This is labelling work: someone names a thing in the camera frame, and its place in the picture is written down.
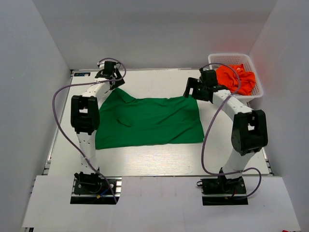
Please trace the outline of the green t-shirt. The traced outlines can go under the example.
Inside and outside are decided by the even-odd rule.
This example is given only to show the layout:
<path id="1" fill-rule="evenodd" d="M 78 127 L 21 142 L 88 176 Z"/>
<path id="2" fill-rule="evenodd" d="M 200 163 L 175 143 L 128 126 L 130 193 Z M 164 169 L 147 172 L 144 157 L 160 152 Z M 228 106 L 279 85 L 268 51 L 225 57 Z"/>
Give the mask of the green t-shirt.
<path id="1" fill-rule="evenodd" d="M 193 98 L 138 99 L 117 88 L 102 104 L 99 115 L 97 150 L 204 140 L 198 104 Z"/>

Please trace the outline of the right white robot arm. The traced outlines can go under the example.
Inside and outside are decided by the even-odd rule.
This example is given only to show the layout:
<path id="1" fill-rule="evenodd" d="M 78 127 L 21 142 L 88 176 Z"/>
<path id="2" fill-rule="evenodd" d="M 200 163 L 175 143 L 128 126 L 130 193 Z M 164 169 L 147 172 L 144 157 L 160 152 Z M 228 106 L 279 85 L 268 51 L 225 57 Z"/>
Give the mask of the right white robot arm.
<path id="1" fill-rule="evenodd" d="M 218 107 L 215 115 L 223 111 L 232 120 L 232 152 L 221 168 L 218 188 L 225 193 L 235 188 L 235 179 L 242 176 L 250 159 L 268 144 L 266 114 L 253 110 L 238 100 L 227 87 L 219 85 L 214 70 L 200 70 L 198 79 L 189 77 L 183 96 Z"/>

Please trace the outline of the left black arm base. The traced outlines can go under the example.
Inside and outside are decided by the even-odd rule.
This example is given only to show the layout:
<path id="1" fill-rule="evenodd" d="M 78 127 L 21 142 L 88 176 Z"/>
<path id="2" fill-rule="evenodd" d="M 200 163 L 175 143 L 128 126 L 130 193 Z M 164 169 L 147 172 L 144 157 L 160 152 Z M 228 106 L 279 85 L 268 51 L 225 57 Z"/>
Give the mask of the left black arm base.
<path id="1" fill-rule="evenodd" d="M 115 205 L 121 194 L 122 179 L 105 180 L 98 174 L 74 174 L 70 204 Z"/>

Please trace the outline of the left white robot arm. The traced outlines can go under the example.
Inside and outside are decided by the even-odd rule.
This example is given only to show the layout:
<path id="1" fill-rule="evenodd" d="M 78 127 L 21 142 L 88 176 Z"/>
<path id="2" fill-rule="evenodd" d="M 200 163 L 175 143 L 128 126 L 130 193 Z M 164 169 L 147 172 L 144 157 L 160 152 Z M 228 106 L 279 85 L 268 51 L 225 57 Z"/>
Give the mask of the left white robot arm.
<path id="1" fill-rule="evenodd" d="M 83 94 L 71 98 L 70 123 L 74 128 L 81 154 L 81 172 L 96 173 L 99 166 L 96 158 L 95 136 L 100 125 L 99 103 L 119 86 L 124 79 L 118 68 L 109 71 L 101 69 L 92 84 Z"/>

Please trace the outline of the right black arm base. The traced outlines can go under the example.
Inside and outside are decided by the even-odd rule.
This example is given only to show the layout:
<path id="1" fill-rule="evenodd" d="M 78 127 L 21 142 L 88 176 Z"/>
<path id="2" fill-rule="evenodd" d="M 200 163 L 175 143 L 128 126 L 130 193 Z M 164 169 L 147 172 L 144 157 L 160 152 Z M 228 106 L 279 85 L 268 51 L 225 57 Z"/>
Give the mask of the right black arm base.
<path id="1" fill-rule="evenodd" d="M 226 179 L 225 176 L 203 178 L 197 181 L 201 188 L 203 206 L 248 205 L 242 177 Z"/>

